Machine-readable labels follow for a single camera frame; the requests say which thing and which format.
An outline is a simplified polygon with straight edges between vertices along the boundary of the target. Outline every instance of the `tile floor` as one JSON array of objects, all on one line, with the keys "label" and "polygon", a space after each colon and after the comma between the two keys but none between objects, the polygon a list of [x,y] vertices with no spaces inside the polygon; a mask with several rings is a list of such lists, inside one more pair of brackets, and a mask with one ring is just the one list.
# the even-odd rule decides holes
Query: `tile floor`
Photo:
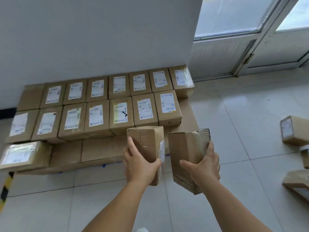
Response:
[{"label": "tile floor", "polygon": [[[210,128],[221,182],[275,232],[305,232],[309,206],[281,185],[301,169],[300,149],[282,144],[279,121],[309,118],[309,74],[303,69],[196,83],[190,98],[200,128]],[[9,121],[1,121],[0,138]],[[5,179],[0,173],[0,183]],[[3,231],[81,231],[125,184],[122,164],[50,176],[16,176],[0,215]],[[170,159],[157,187],[143,195],[134,230],[220,231],[204,195],[173,182]]]}]

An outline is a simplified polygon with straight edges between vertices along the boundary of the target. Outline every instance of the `glass pane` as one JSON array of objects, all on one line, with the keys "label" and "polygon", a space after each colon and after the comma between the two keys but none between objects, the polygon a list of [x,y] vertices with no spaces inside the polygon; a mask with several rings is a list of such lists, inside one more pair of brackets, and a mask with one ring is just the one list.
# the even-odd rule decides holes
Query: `glass pane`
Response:
[{"label": "glass pane", "polygon": [[298,0],[277,31],[309,27],[309,0]]},{"label": "glass pane", "polygon": [[195,37],[258,31],[277,0],[203,0]]}]

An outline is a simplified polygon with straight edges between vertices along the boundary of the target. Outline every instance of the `person's right arm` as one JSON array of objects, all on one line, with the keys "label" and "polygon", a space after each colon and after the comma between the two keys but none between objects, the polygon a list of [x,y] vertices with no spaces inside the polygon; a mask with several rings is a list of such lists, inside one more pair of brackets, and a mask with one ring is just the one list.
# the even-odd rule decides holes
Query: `person's right arm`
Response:
[{"label": "person's right arm", "polygon": [[193,181],[201,188],[222,232],[272,232],[219,182],[219,156],[214,152],[212,141],[199,164],[181,160],[180,165],[190,172]]}]

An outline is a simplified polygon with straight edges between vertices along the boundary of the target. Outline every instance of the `person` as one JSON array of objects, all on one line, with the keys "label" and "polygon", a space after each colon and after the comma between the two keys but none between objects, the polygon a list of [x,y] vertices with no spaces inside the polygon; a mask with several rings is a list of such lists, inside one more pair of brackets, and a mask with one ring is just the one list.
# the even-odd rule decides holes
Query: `person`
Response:
[{"label": "person", "polygon": [[[135,147],[131,137],[128,138],[124,155],[127,184],[83,232],[132,231],[141,197],[161,166],[161,159],[148,163]],[[219,182],[219,156],[214,152],[212,141],[209,142],[206,155],[199,164],[181,160],[180,165],[189,171],[193,181],[201,188],[222,232],[271,232]]]}]

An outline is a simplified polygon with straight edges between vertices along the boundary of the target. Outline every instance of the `hand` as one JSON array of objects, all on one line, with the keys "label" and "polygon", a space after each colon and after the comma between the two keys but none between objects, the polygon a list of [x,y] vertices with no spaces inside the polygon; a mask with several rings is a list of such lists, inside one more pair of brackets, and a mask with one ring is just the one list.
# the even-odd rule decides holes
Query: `hand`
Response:
[{"label": "hand", "polygon": [[214,152],[212,141],[209,142],[206,155],[200,163],[192,164],[186,160],[180,160],[180,165],[190,172],[192,180],[201,188],[220,179],[219,155]]},{"label": "hand", "polygon": [[161,166],[161,159],[149,163],[137,150],[132,137],[128,138],[128,147],[125,149],[126,179],[128,183],[137,183],[146,189],[153,181],[155,174]]}]

